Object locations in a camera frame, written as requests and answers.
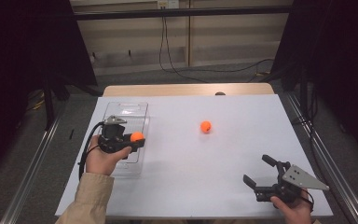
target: transparent plastic box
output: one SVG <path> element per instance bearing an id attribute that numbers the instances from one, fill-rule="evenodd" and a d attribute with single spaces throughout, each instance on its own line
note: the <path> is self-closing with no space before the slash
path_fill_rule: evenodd
<path id="1" fill-rule="evenodd" d="M 125 127 L 124 134 L 141 132 L 147 141 L 147 103 L 111 102 L 106 108 L 103 120 L 108 119 L 112 115 L 127 121 L 127 123 L 120 124 Z M 112 176 L 140 175 L 142 172 L 144 154 L 145 147 L 139 147 L 138 150 L 132 152 L 126 160 L 121 160 L 117 163 Z"/>

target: orange ball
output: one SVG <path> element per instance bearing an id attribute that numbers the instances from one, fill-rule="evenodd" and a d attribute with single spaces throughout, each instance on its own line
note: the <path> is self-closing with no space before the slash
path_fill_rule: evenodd
<path id="1" fill-rule="evenodd" d="M 135 132 L 130 137 L 130 140 L 132 142 L 135 142 L 135 141 L 138 141 L 138 140 L 141 140 L 141 139 L 144 139 L 144 135 L 142 133 L 140 133 L 140 132 Z"/>
<path id="2" fill-rule="evenodd" d="M 212 124 L 208 120 L 205 120 L 201 123 L 201 130 L 203 133 L 208 133 L 211 130 L 211 128 L 212 128 Z"/>

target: white tabletop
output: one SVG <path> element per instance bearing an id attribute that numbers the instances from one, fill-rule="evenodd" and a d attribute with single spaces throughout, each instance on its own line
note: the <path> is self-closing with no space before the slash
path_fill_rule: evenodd
<path id="1" fill-rule="evenodd" d="M 143 170 L 139 177 L 116 178 L 107 207 L 111 218 L 281 217 L 272 203 L 255 200 L 242 176 L 257 186 L 277 182 L 277 170 L 261 160 L 263 154 L 314 175 L 277 95 L 101 97 L 83 145 L 109 102 L 149 104 Z M 209 134 L 200 131 L 206 119 L 213 125 Z M 57 216 L 75 198 L 76 163 Z M 323 192 L 310 193 L 312 214 L 332 216 Z"/>

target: aluminum rail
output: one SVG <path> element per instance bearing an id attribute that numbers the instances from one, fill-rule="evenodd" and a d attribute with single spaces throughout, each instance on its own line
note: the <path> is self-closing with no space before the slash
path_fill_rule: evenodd
<path id="1" fill-rule="evenodd" d="M 27 199 L 27 196 L 31 191 L 32 185 L 39 171 L 40 165 L 43 159 L 45 158 L 46 152 L 48 151 L 50 142 L 57 130 L 65 106 L 66 106 L 66 102 L 59 103 L 59 105 L 57 106 L 58 107 L 57 117 L 53 121 L 50 129 L 48 131 L 45 131 L 45 134 L 43 135 L 39 147 L 37 148 L 37 151 L 34 154 L 34 158 L 32 159 L 31 164 L 28 167 L 28 170 L 25 173 L 24 178 L 22 179 L 16 194 L 14 195 L 9 206 L 7 207 L 6 212 L 4 213 L 4 216 L 1 219 L 0 222 L 1 224 L 16 223 L 20 215 L 21 209 L 24 206 L 24 203 Z"/>
<path id="2" fill-rule="evenodd" d="M 292 93 L 288 93 L 287 96 L 297 116 L 299 118 L 302 118 L 302 113 L 297 98 Z M 303 122 L 303 128 L 304 131 L 307 133 L 307 135 L 310 137 L 310 130 L 311 130 L 310 125 L 307 122 Z M 348 206 L 349 210 L 351 211 L 351 214 L 353 218 L 356 220 L 356 223 L 358 223 L 358 197 L 351 189 L 351 186 L 349 185 L 345 177 L 339 171 L 336 163 L 334 162 L 326 146 L 322 142 L 321 137 L 315 130 L 312 131 L 311 140 L 312 140 L 312 144 L 314 145 L 316 153 L 318 154 L 319 158 L 324 164 L 324 167 L 326 168 L 328 174 L 330 174 L 340 195 L 342 196 L 342 199 L 344 200 L 345 204 Z"/>
<path id="3" fill-rule="evenodd" d="M 113 19 L 136 19 L 136 18 L 160 18 L 160 17 L 189 17 L 189 16 L 223 16 L 243 14 L 280 14 L 294 11 L 308 11 L 318 9 L 316 6 L 292 7 L 208 7 L 208 8 L 178 8 L 178 9 L 148 9 L 133 11 L 110 11 L 110 12 L 77 12 L 69 14 L 39 15 L 39 20 L 74 20 L 96 21 Z"/>

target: metal bracket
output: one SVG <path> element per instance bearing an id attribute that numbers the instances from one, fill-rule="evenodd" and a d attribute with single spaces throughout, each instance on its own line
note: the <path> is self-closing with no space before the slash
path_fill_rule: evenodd
<path id="1" fill-rule="evenodd" d="M 127 123 L 127 121 L 119 117 L 116 117 L 114 115 L 110 116 L 109 118 L 103 121 L 104 125 L 122 124 L 122 123 Z"/>
<path id="2" fill-rule="evenodd" d="M 299 188 L 330 190 L 323 182 L 294 164 L 284 173 L 282 179 Z"/>

